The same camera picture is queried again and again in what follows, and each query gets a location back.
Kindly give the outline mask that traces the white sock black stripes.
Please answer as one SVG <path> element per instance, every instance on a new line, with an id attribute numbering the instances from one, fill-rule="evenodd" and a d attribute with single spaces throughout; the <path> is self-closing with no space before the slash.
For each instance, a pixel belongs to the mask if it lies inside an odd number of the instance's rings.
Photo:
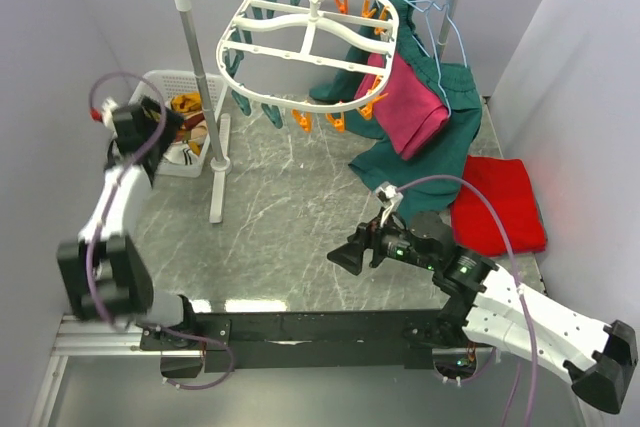
<path id="1" fill-rule="evenodd" d="M 200 163 L 202 148 L 195 142 L 172 143 L 164 153 L 164 160 L 176 166 L 192 166 Z"/>

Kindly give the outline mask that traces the yellow sock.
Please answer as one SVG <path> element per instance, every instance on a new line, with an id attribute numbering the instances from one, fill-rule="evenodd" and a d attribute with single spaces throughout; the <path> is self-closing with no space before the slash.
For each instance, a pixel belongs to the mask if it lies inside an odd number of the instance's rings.
<path id="1" fill-rule="evenodd" d="M 191 114 L 202 110 L 201 96 L 198 92 L 177 95 L 170 101 L 171 109 L 180 114 Z"/>

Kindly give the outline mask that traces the beige sock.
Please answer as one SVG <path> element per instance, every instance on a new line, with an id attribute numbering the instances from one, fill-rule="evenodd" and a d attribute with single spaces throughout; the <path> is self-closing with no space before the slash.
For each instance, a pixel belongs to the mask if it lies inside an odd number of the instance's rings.
<path id="1" fill-rule="evenodd" d="M 180 142 L 198 142 L 208 134 L 204 114 L 202 112 L 187 116 L 180 127 L 176 140 Z"/>

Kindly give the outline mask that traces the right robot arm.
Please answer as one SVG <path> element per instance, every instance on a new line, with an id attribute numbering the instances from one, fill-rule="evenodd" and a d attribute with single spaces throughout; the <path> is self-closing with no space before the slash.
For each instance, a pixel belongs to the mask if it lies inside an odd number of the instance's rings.
<path id="1" fill-rule="evenodd" d="M 620 413 L 638 364 L 630 325 L 584 316 L 516 282 L 506 268 L 457 244 L 435 212 L 421 212 L 408 225 L 374 217 L 327 258 L 359 275 L 367 252 L 372 268 L 393 259 L 431 272 L 449 298 L 435 327 L 445 343 L 490 345 L 529 360 L 591 407 Z"/>

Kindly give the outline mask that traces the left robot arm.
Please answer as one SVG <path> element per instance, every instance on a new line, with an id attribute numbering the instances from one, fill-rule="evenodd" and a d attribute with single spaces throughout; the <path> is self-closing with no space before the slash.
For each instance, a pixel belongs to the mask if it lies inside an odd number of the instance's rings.
<path id="1" fill-rule="evenodd" d="M 186 349 L 200 335 L 193 309 L 186 297 L 154 288 L 132 239 L 184 117 L 148 96 L 110 114 L 117 152 L 108 154 L 101 195 L 78 237 L 60 243 L 56 253 L 71 312 L 83 322 L 127 318 L 160 325 L 173 346 Z"/>

